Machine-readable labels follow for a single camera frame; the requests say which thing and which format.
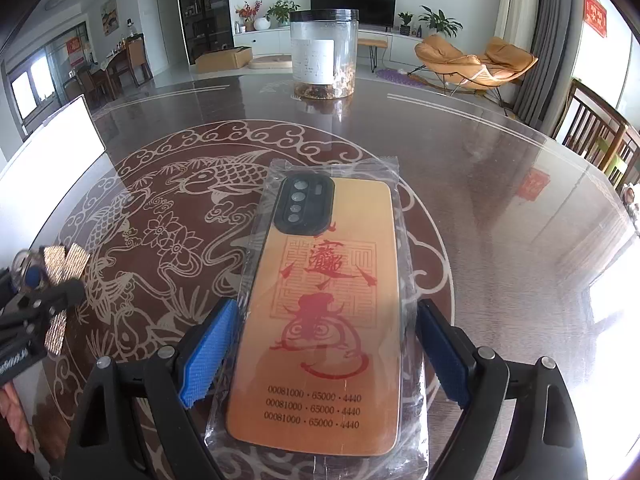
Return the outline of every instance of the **plastic jar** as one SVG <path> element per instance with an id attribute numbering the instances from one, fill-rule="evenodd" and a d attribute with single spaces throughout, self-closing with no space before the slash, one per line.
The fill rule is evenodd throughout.
<path id="1" fill-rule="evenodd" d="M 353 94 L 358 11 L 297 10 L 290 13 L 289 20 L 295 94 L 311 99 Z"/>

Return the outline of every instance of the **cardboard box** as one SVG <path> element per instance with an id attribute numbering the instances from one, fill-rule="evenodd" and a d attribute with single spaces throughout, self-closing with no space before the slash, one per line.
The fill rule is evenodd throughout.
<path id="1" fill-rule="evenodd" d="M 196 70 L 199 74 L 218 72 L 219 70 L 234 70 L 242 68 L 254 58 L 250 46 L 238 46 L 207 52 L 196 59 Z"/>

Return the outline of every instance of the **camera cutout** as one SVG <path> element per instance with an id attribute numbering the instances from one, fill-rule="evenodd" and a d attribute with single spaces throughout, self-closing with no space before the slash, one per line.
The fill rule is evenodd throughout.
<path id="1" fill-rule="evenodd" d="M 314 236 L 331 224 L 334 181 L 315 173 L 295 173 L 280 187 L 273 223 L 285 234 Z"/>

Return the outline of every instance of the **glass tabletop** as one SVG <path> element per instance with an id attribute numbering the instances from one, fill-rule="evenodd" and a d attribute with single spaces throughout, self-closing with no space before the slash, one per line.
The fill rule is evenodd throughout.
<path id="1" fill-rule="evenodd" d="M 63 354 L 44 363 L 34 425 L 53 456 L 98 356 L 148 356 L 237 290 L 270 160 L 392 155 L 420 295 L 504 359 L 555 359 L 590 478 L 623 463 L 640 434 L 640 408 L 625 399 L 640 381 L 640 240 L 606 177 L 575 153 L 463 100 L 364 79 L 337 101 L 293 98 L 283 74 L 200 80 L 121 98 L 94 121 L 106 153 L 35 242 L 92 252 L 88 304 Z M 169 234 L 173 252 L 161 244 Z M 428 393 L 433 463 L 460 410 L 436 380 Z M 507 402 L 480 478 L 493 475 L 511 413 Z M 207 415 L 201 402 L 200 428 Z"/>

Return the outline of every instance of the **orange phone case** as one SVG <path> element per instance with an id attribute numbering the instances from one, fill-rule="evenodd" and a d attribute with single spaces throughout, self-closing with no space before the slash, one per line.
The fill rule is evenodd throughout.
<path id="1" fill-rule="evenodd" d="M 271 224 L 248 304 L 226 413 L 239 440 L 374 456 L 398 435 L 400 301 L 391 194 L 334 178 L 330 227 Z"/>

